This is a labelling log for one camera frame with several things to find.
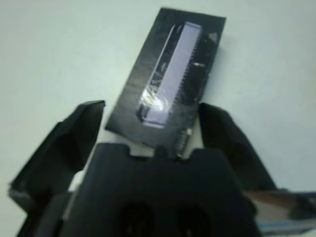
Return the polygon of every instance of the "white background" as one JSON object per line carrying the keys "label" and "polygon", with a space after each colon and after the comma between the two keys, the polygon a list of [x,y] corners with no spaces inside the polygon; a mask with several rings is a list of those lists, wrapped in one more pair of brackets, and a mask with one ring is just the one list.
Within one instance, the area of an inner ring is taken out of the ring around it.
{"label": "white background", "polygon": [[230,112],[280,188],[316,190],[316,1],[0,0],[1,236],[25,218],[9,182],[79,103],[106,100],[104,125],[161,6],[227,17],[203,100]]}

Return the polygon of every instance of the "metallic part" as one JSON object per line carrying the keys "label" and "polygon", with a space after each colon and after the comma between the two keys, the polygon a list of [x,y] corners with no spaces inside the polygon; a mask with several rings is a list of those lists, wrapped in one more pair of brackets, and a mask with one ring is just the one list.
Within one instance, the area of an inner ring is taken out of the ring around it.
{"label": "metallic part", "polygon": [[265,236],[294,235],[316,228],[316,193],[245,192],[256,208],[256,222]]}

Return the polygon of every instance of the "silver rectangular object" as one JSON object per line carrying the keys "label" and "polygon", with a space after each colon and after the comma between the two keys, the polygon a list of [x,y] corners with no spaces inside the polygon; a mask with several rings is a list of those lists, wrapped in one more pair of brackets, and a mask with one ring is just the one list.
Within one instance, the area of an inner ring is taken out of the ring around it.
{"label": "silver rectangular object", "polygon": [[[167,59],[168,62],[162,61],[166,60],[167,48],[174,43],[172,42],[174,40],[172,36],[175,34],[175,37],[177,37],[176,34],[181,30],[170,61],[168,61],[169,59]],[[180,26],[174,25],[171,28],[137,106],[136,115],[143,125],[155,128],[164,128],[166,125],[201,31],[202,27],[200,25],[191,22],[185,22]],[[163,77],[160,80],[160,85],[152,83],[154,77]]]}

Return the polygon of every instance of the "black plastic part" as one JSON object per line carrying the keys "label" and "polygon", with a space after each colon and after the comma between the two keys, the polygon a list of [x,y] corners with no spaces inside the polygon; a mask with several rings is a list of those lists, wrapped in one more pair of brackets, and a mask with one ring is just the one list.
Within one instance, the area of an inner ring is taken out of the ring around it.
{"label": "black plastic part", "polygon": [[65,208],[72,193],[54,195],[46,206],[40,219],[38,228],[32,236],[34,237],[58,237],[64,221],[62,219]]}
{"label": "black plastic part", "polygon": [[243,190],[277,189],[249,140],[226,111],[202,103],[199,120],[204,146],[225,154]]}
{"label": "black plastic part", "polygon": [[222,153],[195,150],[176,163],[163,148],[132,157],[98,144],[61,237],[258,237]]}
{"label": "black plastic part", "polygon": [[53,195],[66,192],[74,175],[85,166],[104,106],[104,101],[83,103],[56,124],[11,183],[9,196],[28,213],[19,237],[33,236]]}

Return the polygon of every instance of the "black card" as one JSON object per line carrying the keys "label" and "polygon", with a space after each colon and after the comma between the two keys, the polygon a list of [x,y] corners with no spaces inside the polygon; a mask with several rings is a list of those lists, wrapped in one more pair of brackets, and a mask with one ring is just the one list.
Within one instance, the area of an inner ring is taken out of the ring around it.
{"label": "black card", "polygon": [[162,8],[105,129],[181,156],[225,18]]}

